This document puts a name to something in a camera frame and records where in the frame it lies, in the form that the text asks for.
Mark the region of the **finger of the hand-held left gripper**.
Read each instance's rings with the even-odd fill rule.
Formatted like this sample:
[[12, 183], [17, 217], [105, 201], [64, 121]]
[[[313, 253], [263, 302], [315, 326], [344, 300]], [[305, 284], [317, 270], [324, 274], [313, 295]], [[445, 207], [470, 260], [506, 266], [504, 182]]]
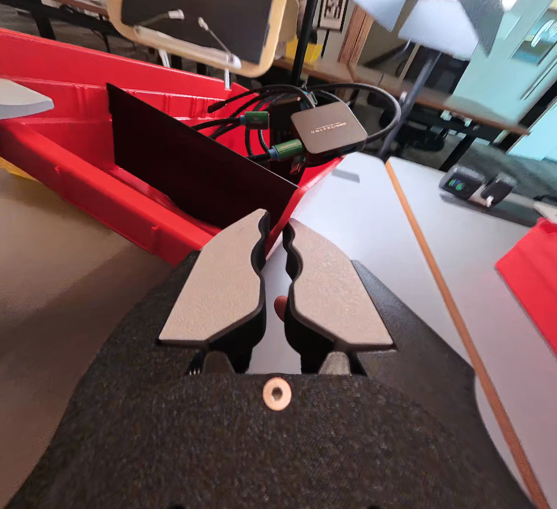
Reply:
[[1, 120], [40, 114], [54, 107], [50, 97], [14, 81], [1, 79]]

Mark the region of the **large red plastic bin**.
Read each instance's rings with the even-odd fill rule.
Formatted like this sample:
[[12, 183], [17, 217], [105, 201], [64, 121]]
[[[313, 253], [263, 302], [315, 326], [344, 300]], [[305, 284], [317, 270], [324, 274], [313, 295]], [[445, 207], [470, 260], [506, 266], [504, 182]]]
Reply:
[[[108, 83], [186, 125], [209, 119], [208, 107], [244, 92], [216, 78], [1, 29], [1, 78], [50, 97], [52, 110], [1, 120], [1, 157], [135, 245], [177, 265], [221, 228], [187, 215], [166, 195], [115, 164]], [[239, 129], [218, 143], [244, 156]], [[304, 196], [342, 158], [302, 172], [294, 198], [266, 252]]]

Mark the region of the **red plastic bin white label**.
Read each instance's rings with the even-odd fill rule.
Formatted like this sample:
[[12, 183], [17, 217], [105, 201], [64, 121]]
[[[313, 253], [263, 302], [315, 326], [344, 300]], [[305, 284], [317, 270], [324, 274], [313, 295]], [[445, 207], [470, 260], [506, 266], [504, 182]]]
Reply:
[[538, 219], [495, 268], [556, 353], [556, 224]]

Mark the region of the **black white marker tag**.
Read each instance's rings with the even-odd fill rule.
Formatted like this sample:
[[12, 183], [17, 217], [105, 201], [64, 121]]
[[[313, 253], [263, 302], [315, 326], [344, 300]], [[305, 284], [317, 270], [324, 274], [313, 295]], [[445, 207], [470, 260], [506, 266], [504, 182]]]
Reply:
[[317, 29], [341, 33], [349, 0], [321, 0]]

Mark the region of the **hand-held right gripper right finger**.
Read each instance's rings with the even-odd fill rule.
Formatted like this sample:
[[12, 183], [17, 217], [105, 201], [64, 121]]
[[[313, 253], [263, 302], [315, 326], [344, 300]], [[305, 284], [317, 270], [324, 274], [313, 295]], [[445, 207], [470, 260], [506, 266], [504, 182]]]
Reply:
[[352, 260], [337, 245], [292, 218], [283, 230], [283, 247], [295, 324], [339, 350], [394, 346]]

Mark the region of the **black bin divider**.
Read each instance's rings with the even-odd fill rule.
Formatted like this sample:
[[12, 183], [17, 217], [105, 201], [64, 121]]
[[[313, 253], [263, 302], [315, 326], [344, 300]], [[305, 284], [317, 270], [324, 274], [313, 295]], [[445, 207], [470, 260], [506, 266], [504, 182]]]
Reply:
[[298, 186], [108, 83], [115, 164], [221, 229], [256, 209], [279, 222]]

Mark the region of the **black tripod stand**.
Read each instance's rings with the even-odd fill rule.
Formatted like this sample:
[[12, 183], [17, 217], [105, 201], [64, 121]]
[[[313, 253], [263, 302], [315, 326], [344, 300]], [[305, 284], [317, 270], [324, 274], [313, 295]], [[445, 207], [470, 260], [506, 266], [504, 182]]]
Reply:
[[442, 56], [441, 52], [438, 51], [431, 51], [428, 54], [427, 60], [424, 63], [414, 85], [410, 89], [410, 91], [404, 96], [404, 99], [401, 103], [400, 107], [400, 116], [394, 125], [393, 129], [390, 130], [384, 140], [384, 143], [379, 151], [379, 158], [381, 161], [386, 162], [390, 156], [390, 148], [392, 143], [394, 142], [395, 138], [397, 137], [402, 124], [406, 121], [409, 113], [411, 112], [414, 103], [421, 93], [422, 88], [425, 86], [425, 83], [433, 71], [435, 64], [438, 62], [440, 57]]

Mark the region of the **small black device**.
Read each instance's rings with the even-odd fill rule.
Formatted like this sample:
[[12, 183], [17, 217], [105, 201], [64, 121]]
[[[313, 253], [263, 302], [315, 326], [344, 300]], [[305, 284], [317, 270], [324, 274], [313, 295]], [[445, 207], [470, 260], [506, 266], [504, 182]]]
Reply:
[[503, 172], [498, 173], [484, 185], [480, 192], [483, 205], [487, 208], [496, 206], [514, 190], [517, 183], [515, 177]]

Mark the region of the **black stand pole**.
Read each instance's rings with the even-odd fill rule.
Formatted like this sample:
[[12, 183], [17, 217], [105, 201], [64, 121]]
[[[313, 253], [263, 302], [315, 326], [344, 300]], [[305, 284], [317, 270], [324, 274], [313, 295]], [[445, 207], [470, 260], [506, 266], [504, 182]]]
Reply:
[[315, 12], [317, 10], [318, 0], [307, 0], [303, 15], [303, 23], [301, 26], [301, 31], [298, 36], [298, 44], [296, 47], [296, 54], [294, 58], [294, 63], [291, 70], [291, 85], [299, 86], [305, 54], [310, 40], [310, 34], [312, 31], [312, 24], [315, 17]]

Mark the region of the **small grey device with display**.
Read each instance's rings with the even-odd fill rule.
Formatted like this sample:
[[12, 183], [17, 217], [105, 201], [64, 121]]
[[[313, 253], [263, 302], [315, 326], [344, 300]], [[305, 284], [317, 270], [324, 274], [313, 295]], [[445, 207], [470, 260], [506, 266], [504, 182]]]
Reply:
[[439, 189], [462, 200], [470, 200], [485, 184], [486, 176], [481, 172], [456, 164], [442, 177]]

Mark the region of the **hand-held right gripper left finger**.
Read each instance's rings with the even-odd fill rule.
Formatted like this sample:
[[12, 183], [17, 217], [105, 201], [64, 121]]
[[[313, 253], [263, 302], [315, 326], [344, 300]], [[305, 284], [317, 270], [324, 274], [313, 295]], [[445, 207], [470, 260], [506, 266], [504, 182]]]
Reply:
[[269, 213], [256, 209], [202, 247], [159, 334], [162, 344], [216, 348], [265, 316], [261, 269], [268, 233]]

